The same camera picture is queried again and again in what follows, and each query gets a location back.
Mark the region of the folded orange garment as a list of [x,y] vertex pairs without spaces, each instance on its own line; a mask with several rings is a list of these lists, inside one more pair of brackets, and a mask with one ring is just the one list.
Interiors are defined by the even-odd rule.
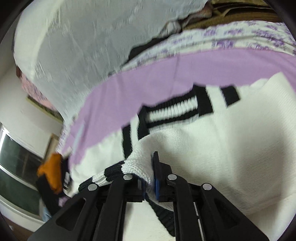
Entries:
[[63,190],[62,184],[62,155],[53,153],[49,159],[43,163],[37,170],[37,176],[46,176],[50,189],[54,194],[60,194]]

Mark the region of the brown striped blanket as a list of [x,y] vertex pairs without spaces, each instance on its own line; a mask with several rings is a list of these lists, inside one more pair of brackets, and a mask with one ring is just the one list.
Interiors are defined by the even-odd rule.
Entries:
[[252,20],[282,22],[265,1],[207,1],[202,10],[180,20],[180,24],[182,30],[190,30]]

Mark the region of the white lace cover cloth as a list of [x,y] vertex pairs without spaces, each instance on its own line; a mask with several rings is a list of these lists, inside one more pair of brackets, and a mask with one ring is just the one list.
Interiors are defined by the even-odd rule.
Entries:
[[204,6],[205,1],[33,1],[16,27],[15,63],[70,121],[132,48]]

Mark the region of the purple bed sheet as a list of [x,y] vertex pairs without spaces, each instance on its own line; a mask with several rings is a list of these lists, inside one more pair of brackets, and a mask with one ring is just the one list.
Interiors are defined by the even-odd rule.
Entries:
[[295,85],[295,56],[273,50],[220,49],[178,54],[113,75],[89,94],[70,129],[65,144],[72,150],[70,193],[94,174],[81,168],[86,149],[125,125],[143,104],[168,100],[193,84],[243,86],[278,72]]

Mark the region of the purple floral white quilt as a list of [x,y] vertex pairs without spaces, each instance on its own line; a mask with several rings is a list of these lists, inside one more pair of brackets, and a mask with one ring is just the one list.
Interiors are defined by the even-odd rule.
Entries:
[[146,49],[108,76],[179,54],[219,49],[270,50],[295,56],[295,39],[284,23],[235,21],[186,30]]

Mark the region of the white black-striped knit sweater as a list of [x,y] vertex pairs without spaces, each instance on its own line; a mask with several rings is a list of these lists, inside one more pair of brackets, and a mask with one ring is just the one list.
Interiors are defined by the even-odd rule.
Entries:
[[283,73],[249,86],[193,86],[144,106],[128,124],[89,147],[70,166],[70,195],[86,180],[99,185],[132,173],[150,204],[131,204],[124,240],[173,240],[164,225],[171,204],[156,202],[151,157],[193,184],[212,184],[270,240],[295,216],[295,91]]

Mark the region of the folded black garment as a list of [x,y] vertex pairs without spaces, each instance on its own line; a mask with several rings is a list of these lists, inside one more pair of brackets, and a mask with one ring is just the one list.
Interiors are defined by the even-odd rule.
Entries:
[[50,189],[46,176],[43,175],[37,178],[36,187],[41,196],[41,199],[49,211],[49,214],[54,215],[60,208],[68,201],[70,198],[67,194],[67,191],[71,184],[70,171],[68,166],[68,158],[62,156],[62,184],[63,190],[60,194],[54,194],[54,192]]

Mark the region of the pink floral pillow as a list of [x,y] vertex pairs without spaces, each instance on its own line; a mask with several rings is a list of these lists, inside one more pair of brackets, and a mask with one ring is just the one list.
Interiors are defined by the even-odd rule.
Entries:
[[22,89],[35,100],[38,104],[52,110],[56,111],[57,109],[49,102],[49,100],[37,89],[37,87],[30,82],[30,80],[22,73],[20,68],[16,66],[16,75],[21,81]]

